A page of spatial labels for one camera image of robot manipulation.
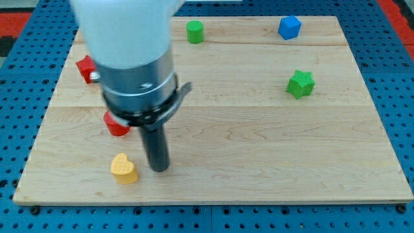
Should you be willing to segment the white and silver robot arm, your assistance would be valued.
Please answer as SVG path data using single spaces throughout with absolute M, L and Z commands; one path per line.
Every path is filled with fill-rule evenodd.
M 185 0 L 71 0 L 113 113 L 141 113 L 177 88 L 171 17 Z

